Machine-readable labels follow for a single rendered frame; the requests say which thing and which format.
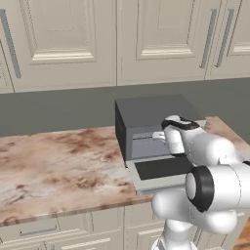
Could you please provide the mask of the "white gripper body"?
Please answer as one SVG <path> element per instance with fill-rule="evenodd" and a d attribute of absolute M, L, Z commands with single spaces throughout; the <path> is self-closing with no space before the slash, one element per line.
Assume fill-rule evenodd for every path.
<path fill-rule="evenodd" d="M 163 132 L 154 132 L 152 134 L 152 138 L 154 140 L 160 140 L 160 141 L 165 141 L 166 140 L 165 134 Z"/>

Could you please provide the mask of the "grey toaster oven rack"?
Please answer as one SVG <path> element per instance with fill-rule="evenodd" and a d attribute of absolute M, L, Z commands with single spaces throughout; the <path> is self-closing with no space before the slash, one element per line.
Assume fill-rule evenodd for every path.
<path fill-rule="evenodd" d="M 136 140 L 150 140 L 152 139 L 152 134 L 137 134 L 133 136 L 133 141 Z"/>

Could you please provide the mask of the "dark grey toaster oven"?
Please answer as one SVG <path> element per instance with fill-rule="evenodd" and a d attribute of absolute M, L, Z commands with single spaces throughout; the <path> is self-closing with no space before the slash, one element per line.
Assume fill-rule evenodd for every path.
<path fill-rule="evenodd" d="M 115 134 L 124 161 L 169 154 L 160 140 L 133 141 L 137 134 L 161 132 L 161 123 L 169 115 L 180 115 L 205 125 L 205 117 L 182 95 L 118 99 L 114 107 Z"/>

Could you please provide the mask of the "grey toaster oven door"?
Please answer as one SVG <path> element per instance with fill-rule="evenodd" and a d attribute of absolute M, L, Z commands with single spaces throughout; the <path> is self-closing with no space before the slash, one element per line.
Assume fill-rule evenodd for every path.
<path fill-rule="evenodd" d="M 126 162 L 137 195 L 183 186 L 186 174 L 194 167 L 186 156 L 158 156 Z"/>

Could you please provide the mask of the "cream base cupboard door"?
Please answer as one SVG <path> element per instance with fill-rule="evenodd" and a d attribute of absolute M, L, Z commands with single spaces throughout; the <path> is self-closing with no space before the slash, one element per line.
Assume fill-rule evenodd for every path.
<path fill-rule="evenodd" d="M 123 250 L 123 229 L 60 233 L 48 237 L 45 246 L 46 250 Z"/>
<path fill-rule="evenodd" d="M 142 226 L 126 226 L 124 228 L 124 250 L 151 250 L 153 243 L 161 235 L 163 229 L 163 222 Z"/>
<path fill-rule="evenodd" d="M 250 217 L 250 209 L 241 209 L 237 211 L 237 224 L 234 230 L 228 234 L 209 233 L 202 228 L 198 228 L 193 238 L 193 243 L 198 250 L 232 250 L 233 245 L 239 238 L 243 228 Z"/>

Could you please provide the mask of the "cream drawer front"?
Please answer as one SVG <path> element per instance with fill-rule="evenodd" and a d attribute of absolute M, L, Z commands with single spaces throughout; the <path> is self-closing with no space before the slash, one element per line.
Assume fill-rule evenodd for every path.
<path fill-rule="evenodd" d="M 27 236 L 20 236 L 20 231 L 32 231 L 32 230 L 40 230 L 40 229 L 49 229 L 53 228 L 55 225 L 58 226 L 57 230 L 45 232 L 45 233 L 37 233 Z M 3 242 L 13 241 L 13 240 L 20 240 L 35 236 L 43 236 L 49 233 L 59 232 L 60 227 L 58 224 L 58 220 L 56 218 L 48 219 L 48 220 L 41 220 L 41 221 L 35 221 L 30 223 L 24 223 L 24 224 L 17 224 L 13 226 L 7 226 L 0 228 L 0 239 Z"/>

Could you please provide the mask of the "cream wall cupboard door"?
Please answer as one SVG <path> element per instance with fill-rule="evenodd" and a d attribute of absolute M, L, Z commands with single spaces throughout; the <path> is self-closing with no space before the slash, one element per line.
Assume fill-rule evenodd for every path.
<path fill-rule="evenodd" d="M 229 16 L 234 9 L 222 64 L 215 67 Z M 250 0 L 222 0 L 214 31 L 206 79 L 250 77 Z"/>
<path fill-rule="evenodd" d="M 0 41 L 14 91 L 113 86 L 116 0 L 0 0 L 21 78 L 15 75 L 3 25 Z"/>
<path fill-rule="evenodd" d="M 5 54 L 0 41 L 0 94 L 13 93 L 14 88 L 8 71 Z"/>
<path fill-rule="evenodd" d="M 220 6 L 221 0 L 120 0 L 118 84 L 203 79 L 211 9 L 218 16 Z"/>

